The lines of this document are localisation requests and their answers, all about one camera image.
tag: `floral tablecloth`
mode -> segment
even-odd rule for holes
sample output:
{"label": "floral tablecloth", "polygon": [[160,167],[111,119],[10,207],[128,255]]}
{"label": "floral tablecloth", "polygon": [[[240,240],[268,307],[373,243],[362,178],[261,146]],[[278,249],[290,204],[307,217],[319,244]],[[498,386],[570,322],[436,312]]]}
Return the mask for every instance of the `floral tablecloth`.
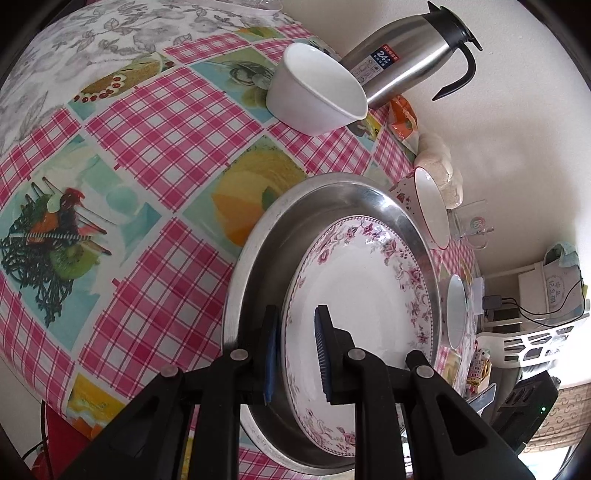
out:
{"label": "floral tablecloth", "polygon": [[[389,187],[411,170],[384,108],[317,138],[273,118],[266,88],[294,41],[338,57],[285,15],[103,1],[41,32],[0,91],[0,354],[89,438],[164,365],[220,354],[233,265],[278,196],[330,171]],[[472,251],[431,253],[468,287]],[[475,326],[461,361],[437,359],[458,391]],[[240,472],[305,476],[244,435]]]}

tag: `small white bowl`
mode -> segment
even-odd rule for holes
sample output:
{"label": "small white bowl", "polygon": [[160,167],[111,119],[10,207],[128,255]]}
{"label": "small white bowl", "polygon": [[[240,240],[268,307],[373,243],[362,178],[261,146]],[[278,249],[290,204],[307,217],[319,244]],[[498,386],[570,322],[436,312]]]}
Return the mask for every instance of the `small white bowl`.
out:
{"label": "small white bowl", "polygon": [[275,69],[267,108],[298,132],[316,137],[363,120],[367,97],[338,61],[305,43],[292,43]]}
{"label": "small white bowl", "polygon": [[450,239],[447,210],[429,172],[417,167],[390,191],[413,217],[429,248],[445,250]]}
{"label": "small white bowl", "polygon": [[458,275],[439,282],[441,294],[441,339],[454,350],[460,346],[466,330],[466,293]]}

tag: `thermos lid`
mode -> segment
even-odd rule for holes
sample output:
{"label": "thermos lid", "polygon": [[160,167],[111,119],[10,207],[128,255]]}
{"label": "thermos lid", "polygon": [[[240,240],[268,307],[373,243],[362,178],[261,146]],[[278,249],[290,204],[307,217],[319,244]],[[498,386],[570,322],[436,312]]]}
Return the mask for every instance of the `thermos lid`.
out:
{"label": "thermos lid", "polygon": [[452,50],[463,43],[471,42],[478,50],[482,51],[474,34],[454,12],[445,7],[437,7],[431,2],[427,3],[429,13],[422,15],[423,18],[439,32]]}

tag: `stainless steel basin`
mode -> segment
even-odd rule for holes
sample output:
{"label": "stainless steel basin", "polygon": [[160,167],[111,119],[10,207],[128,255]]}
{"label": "stainless steel basin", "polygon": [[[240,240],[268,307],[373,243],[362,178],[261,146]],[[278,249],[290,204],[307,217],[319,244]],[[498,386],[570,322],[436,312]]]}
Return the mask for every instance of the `stainless steel basin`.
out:
{"label": "stainless steel basin", "polygon": [[[252,230],[234,269],[223,316],[223,349],[260,326],[265,306],[282,306],[296,268],[318,234],[347,215],[369,215],[389,225],[413,252],[427,284],[433,326],[434,363],[439,348],[439,288],[429,250],[402,207],[364,177],[330,173],[312,177],[282,195]],[[266,455],[291,470],[333,475],[354,467],[354,458],[320,450],[298,427],[278,365],[270,405],[242,406],[242,427]]]}

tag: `black cable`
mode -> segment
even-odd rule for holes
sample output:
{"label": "black cable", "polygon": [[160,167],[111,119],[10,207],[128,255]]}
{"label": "black cable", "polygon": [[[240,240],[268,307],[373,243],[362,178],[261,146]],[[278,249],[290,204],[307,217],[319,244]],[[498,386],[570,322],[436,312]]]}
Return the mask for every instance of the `black cable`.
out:
{"label": "black cable", "polygon": [[53,469],[51,468],[51,460],[49,459],[49,448],[47,448],[47,434],[45,432],[45,401],[41,401],[41,441],[43,442],[43,450],[45,450],[45,462],[47,463],[47,473],[49,473],[49,480],[54,480]]}
{"label": "black cable", "polygon": [[[521,316],[523,318],[525,318],[526,320],[529,320],[530,322],[534,322],[537,323],[538,325],[541,325],[542,327],[546,327],[546,328],[558,328],[558,327],[562,327],[568,323],[571,322],[576,322],[577,320],[579,320],[581,317],[583,317],[583,315],[585,314],[585,295],[583,294],[583,273],[581,272],[581,267],[577,265],[577,268],[579,269],[579,279],[577,280],[577,282],[570,288],[569,292],[566,294],[566,297],[564,297],[564,301],[562,302],[562,305],[557,309],[557,310],[553,310],[552,312],[546,312],[546,313],[534,313],[534,312],[530,312],[529,310],[523,308],[521,305],[519,305],[517,303],[517,300],[515,300],[513,297],[503,297],[501,298],[501,302],[503,305],[515,305],[518,309],[519,312],[521,314]],[[575,319],[571,319],[568,320],[567,322],[561,323],[559,325],[546,325],[545,323],[542,323],[538,320],[534,320],[532,318],[529,318],[524,312],[530,314],[530,315],[552,315],[553,313],[558,313],[560,310],[562,310],[562,307],[564,307],[564,305],[566,304],[566,301],[569,299],[569,295],[571,294],[571,292],[574,290],[574,288],[581,284],[581,297],[583,298],[583,313],[581,313],[581,315],[579,315],[578,317],[576,317]]]}
{"label": "black cable", "polygon": [[[515,305],[518,309],[520,308],[519,305],[517,305],[516,303],[513,303],[512,301],[503,302],[503,305]],[[583,317],[583,315],[585,315],[584,308],[583,308],[583,313],[581,315],[579,315],[578,317],[576,317],[575,319],[567,320],[566,322],[560,323],[558,325],[546,325],[545,323],[542,323],[539,320],[534,320],[532,318],[529,318],[527,315],[525,315],[523,312],[521,312],[521,316],[523,318],[525,318],[526,320],[529,320],[530,322],[537,323],[538,325],[541,325],[542,327],[546,327],[546,328],[559,328],[559,327],[562,327],[562,326],[567,325],[569,323],[576,322],[579,318]]]}
{"label": "black cable", "polygon": [[23,460],[26,460],[27,457],[32,454],[35,450],[37,450],[39,448],[39,445],[43,444],[43,440],[40,441],[39,443],[37,443],[34,447],[31,447],[27,450],[27,452],[21,457]]}

